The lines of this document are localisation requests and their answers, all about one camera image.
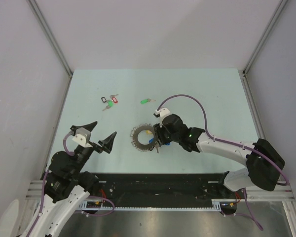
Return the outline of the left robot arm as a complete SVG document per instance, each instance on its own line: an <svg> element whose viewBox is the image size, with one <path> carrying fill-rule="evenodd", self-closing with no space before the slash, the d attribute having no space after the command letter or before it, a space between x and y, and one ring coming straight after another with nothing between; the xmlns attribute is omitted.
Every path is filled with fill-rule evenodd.
<svg viewBox="0 0 296 237"><path fill-rule="evenodd" d="M96 121L82 126L73 125L65 135L64 149L52 156L44 173L40 203L21 234L23 237L57 237L78 206L86 198L98 194L101 188L98 177L81 170L93 152L111 153L117 133L113 132L98 143L91 142L91 132L96 125ZM72 152L66 147L69 137L77 143Z"/></svg>

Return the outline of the metal disc with keyrings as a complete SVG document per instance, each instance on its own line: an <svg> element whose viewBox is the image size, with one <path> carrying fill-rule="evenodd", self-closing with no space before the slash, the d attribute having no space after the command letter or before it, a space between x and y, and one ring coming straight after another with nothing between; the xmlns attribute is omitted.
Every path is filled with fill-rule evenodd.
<svg viewBox="0 0 296 237"><path fill-rule="evenodd" d="M134 127L130 133L132 145L141 152L152 151L153 144L149 144L149 140L155 138L155 132L151 124L141 124Z"/></svg>

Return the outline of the key with green tag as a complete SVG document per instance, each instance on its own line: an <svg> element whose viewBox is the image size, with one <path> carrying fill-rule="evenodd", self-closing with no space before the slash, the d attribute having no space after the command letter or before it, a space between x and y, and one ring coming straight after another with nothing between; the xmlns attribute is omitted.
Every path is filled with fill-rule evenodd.
<svg viewBox="0 0 296 237"><path fill-rule="evenodd" d="M146 104L146 103L149 103L149 102L155 102L155 100L154 99L147 98L147 99L144 99L144 100L141 100L140 101L141 104Z"/></svg>

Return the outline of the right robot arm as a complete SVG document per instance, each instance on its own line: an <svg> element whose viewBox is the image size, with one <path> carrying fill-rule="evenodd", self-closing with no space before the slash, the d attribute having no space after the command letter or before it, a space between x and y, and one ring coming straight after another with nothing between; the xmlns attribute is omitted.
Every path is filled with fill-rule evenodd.
<svg viewBox="0 0 296 237"><path fill-rule="evenodd" d="M158 145L175 142L187 152L214 154L243 165L237 171L224 173L218 185L221 197L229 198L235 191L251 186L271 192L278 185L285 161L267 140L259 138L255 143L226 141L210 137L204 129L187 127L176 114L154 113L154 116L159 119L153 126Z"/></svg>

